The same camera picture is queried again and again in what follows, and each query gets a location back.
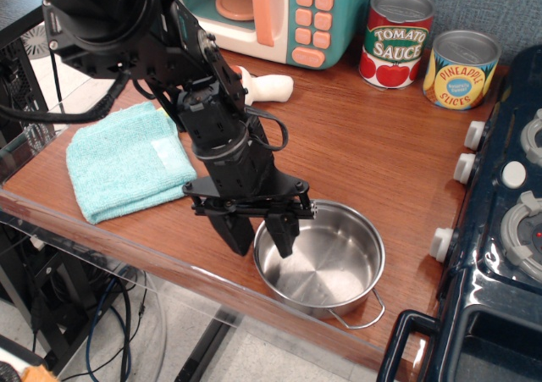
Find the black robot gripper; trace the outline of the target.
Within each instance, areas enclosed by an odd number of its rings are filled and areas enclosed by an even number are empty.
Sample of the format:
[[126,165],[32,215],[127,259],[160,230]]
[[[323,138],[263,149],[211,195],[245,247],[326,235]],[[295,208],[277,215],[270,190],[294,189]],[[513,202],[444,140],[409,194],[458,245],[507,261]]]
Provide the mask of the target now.
[[312,219],[316,211],[308,183],[279,171],[273,153],[248,134],[218,147],[193,141],[191,150],[208,172],[183,186],[195,213],[208,216],[232,252],[242,257],[255,237],[249,218],[265,218],[279,255],[289,257],[300,234],[298,219]]

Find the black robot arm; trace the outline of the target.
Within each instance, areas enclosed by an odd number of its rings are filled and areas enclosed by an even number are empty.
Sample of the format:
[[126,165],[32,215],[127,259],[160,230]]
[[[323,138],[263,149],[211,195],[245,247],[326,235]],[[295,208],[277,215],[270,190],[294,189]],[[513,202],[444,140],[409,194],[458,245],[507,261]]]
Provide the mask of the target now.
[[214,37],[179,0],[42,0],[47,39],[68,66],[110,79],[104,97],[84,113],[24,112],[2,107],[5,119],[83,124],[104,118],[128,83],[144,81],[192,141],[207,176],[184,185],[196,214],[237,254],[245,255],[261,217],[279,254],[288,257],[314,207],[306,181],[274,164],[262,119],[245,102],[240,73]]

